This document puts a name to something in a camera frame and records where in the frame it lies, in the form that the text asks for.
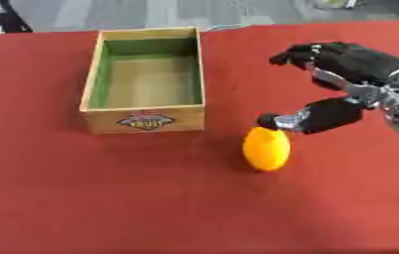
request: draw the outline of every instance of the box rim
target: box rim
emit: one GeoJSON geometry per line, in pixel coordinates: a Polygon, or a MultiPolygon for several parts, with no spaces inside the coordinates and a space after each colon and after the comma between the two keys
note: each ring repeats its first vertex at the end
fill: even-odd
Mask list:
{"type": "Polygon", "coordinates": [[[203,75],[203,62],[202,62],[202,48],[200,42],[200,29],[195,26],[188,27],[174,27],[174,28],[155,28],[155,29],[130,29],[130,30],[100,30],[97,33],[96,44],[94,47],[94,52],[89,68],[88,77],[85,80],[85,87],[79,104],[80,112],[115,112],[115,111],[139,111],[139,110],[162,110],[162,109],[182,109],[182,108],[193,108],[202,107],[204,108],[206,104],[205,101],[205,87],[204,87],[204,75],[203,75]],[[117,32],[140,32],[140,31],[164,31],[164,30],[185,30],[193,29],[195,30],[195,36],[197,38],[198,45],[198,59],[199,59],[199,79],[200,79],[200,93],[201,93],[201,103],[189,104],[189,105],[167,105],[167,106],[156,106],[156,107],[127,107],[127,108],[89,108],[89,101],[94,87],[94,80],[96,79],[97,70],[99,68],[100,55],[103,51],[103,43],[106,41],[104,39],[103,33],[117,33],[117,32]]]}

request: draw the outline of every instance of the red table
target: red table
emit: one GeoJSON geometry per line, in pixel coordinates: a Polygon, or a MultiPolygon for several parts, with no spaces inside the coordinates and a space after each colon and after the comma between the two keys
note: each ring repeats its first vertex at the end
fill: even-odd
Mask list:
{"type": "Polygon", "coordinates": [[[184,133],[84,130],[94,37],[0,36],[0,253],[399,250],[399,135],[378,112],[293,136],[275,174],[251,173],[240,155],[259,113],[339,96],[269,56],[314,41],[399,56],[399,22],[203,34],[207,129],[184,133]]]}

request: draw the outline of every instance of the orange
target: orange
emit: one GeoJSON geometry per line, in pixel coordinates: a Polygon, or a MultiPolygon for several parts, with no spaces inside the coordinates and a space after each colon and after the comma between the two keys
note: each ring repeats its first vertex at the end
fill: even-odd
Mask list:
{"type": "Polygon", "coordinates": [[[283,131],[253,128],[246,136],[243,153],[249,164],[263,172],[277,171],[288,161],[291,144],[283,131]]]}

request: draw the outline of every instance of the robotic arm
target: robotic arm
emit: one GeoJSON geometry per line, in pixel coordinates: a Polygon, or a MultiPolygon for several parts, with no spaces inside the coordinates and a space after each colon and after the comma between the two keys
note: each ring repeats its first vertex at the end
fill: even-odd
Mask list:
{"type": "Polygon", "coordinates": [[[399,57],[356,44],[315,43],[295,45],[270,64],[309,70],[315,84],[346,96],[310,103],[294,115],[263,114],[257,120],[261,127],[314,134],[357,122],[363,110],[379,108],[399,131],[399,57]]]}

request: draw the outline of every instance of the table surface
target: table surface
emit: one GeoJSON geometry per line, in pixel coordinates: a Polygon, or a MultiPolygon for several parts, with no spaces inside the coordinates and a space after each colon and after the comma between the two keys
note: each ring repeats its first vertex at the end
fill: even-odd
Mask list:
{"type": "Polygon", "coordinates": [[[378,112],[254,174],[262,112],[338,93],[268,58],[345,41],[399,56],[399,22],[261,26],[202,35],[205,131],[93,136],[77,105],[95,33],[0,36],[0,253],[399,250],[399,135],[378,112]]]}

